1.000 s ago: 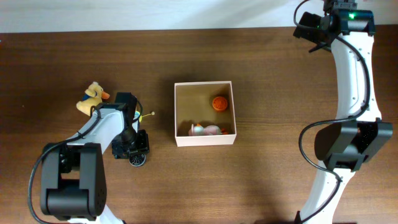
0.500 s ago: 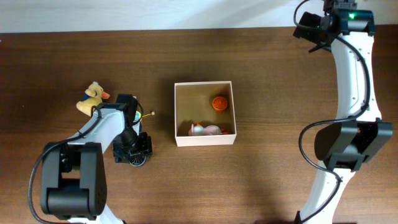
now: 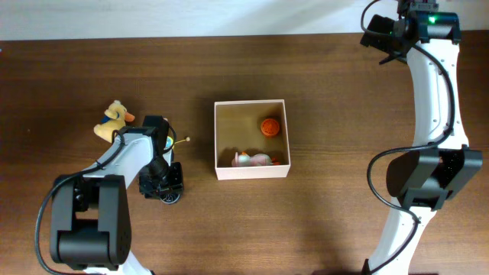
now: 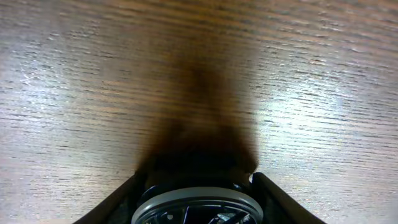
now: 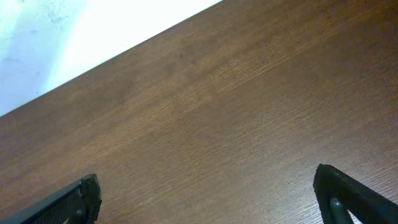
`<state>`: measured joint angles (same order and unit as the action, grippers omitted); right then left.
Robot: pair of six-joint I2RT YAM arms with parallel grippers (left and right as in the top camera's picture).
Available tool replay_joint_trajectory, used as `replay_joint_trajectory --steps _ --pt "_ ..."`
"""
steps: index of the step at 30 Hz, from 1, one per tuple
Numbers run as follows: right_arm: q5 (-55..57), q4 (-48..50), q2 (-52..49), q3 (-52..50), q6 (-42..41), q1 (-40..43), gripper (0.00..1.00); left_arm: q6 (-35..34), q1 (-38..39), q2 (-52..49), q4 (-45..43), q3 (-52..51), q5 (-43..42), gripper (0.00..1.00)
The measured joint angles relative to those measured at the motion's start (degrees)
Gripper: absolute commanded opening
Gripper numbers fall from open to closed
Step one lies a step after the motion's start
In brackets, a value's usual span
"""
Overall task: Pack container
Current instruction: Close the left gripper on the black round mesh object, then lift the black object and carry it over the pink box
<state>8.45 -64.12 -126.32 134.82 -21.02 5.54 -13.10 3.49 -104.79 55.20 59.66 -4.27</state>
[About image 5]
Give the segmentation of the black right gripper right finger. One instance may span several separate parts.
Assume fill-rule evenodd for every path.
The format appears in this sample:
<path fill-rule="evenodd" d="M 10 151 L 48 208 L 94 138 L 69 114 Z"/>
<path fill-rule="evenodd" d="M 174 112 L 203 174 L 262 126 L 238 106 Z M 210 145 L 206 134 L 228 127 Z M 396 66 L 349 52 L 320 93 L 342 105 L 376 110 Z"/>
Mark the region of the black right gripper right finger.
<path fill-rule="evenodd" d="M 322 219 L 327 224 L 397 223 L 397 204 L 328 164 L 319 164 L 313 180 Z"/>

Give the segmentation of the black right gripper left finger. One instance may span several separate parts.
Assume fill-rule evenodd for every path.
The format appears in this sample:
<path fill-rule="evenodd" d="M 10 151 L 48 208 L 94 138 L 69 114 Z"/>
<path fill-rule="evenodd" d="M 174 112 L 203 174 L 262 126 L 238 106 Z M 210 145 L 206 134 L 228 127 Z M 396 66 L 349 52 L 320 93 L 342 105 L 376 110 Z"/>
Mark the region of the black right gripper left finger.
<path fill-rule="evenodd" d="M 96 174 L 88 174 L 1 224 L 94 224 L 100 212 L 101 188 Z"/>

